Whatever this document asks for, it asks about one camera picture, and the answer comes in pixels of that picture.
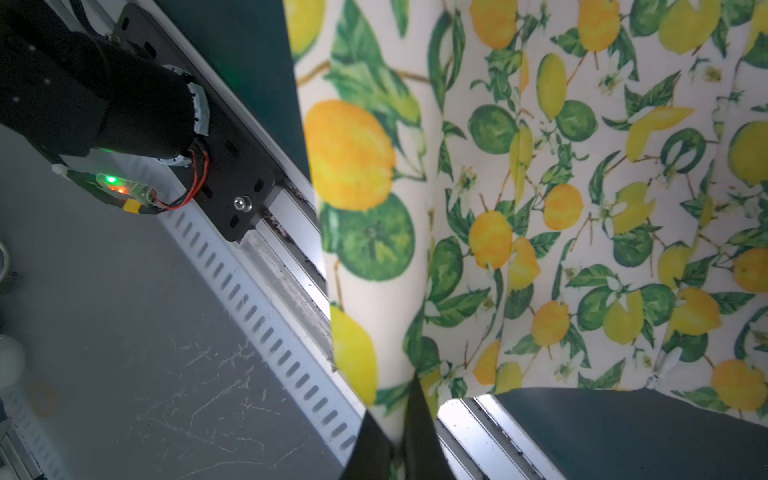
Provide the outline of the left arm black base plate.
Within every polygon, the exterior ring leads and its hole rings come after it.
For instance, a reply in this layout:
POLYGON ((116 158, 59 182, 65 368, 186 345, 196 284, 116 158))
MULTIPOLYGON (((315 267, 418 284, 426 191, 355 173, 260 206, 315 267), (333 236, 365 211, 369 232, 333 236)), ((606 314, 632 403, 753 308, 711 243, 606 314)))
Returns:
POLYGON ((120 14, 117 35, 165 67, 178 67, 200 85, 209 104, 208 177, 194 200, 158 219, 190 235, 201 224, 208 236, 239 243, 254 229, 282 169, 233 109, 228 88, 170 19, 152 1, 130 1, 120 14))

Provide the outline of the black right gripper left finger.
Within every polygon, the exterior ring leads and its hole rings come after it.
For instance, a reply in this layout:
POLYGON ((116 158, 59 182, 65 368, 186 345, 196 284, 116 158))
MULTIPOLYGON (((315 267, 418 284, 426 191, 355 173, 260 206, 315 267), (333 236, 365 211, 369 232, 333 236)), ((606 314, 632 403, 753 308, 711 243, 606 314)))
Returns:
POLYGON ((386 480, 394 459, 394 444, 370 412, 366 412, 340 480, 386 480))

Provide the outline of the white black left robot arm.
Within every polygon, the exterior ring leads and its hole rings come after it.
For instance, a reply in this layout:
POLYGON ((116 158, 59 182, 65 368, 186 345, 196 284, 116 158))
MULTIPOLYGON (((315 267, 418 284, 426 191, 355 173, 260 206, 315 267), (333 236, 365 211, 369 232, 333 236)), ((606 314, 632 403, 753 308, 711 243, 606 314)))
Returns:
POLYGON ((45 1, 2 2, 2 125, 55 154, 185 154, 209 133, 206 93, 136 50, 69 29, 45 1))

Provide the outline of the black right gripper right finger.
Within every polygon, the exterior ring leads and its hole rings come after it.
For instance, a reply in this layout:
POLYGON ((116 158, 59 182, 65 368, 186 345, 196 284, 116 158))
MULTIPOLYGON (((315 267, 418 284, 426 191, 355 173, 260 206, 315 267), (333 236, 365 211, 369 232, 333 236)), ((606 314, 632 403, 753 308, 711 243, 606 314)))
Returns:
POLYGON ((454 480, 417 374, 409 384, 402 454, 405 478, 454 480))

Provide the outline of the lemon print skirt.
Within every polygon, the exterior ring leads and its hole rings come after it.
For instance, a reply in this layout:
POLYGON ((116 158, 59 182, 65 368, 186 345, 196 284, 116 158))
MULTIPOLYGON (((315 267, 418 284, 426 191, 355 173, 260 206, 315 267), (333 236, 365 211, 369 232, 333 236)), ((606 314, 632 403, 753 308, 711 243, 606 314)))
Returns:
POLYGON ((767 421, 763 1, 287 1, 333 359, 767 421))

